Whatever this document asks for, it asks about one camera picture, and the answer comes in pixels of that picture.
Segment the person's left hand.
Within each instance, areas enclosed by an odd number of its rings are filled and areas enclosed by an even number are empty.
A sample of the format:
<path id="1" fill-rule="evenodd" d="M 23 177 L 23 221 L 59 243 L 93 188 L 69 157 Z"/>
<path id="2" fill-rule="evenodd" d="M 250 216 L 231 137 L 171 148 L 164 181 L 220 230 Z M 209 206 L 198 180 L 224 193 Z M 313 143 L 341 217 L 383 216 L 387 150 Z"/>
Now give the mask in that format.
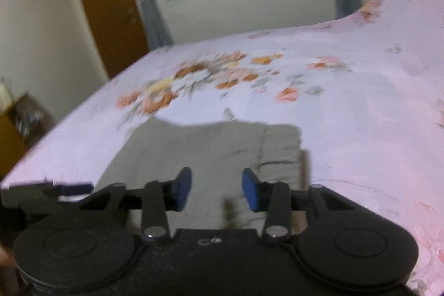
<path id="1" fill-rule="evenodd" d="M 0 246 L 0 266 L 1 267 L 17 266 L 12 251 L 4 248 L 3 246 Z"/>

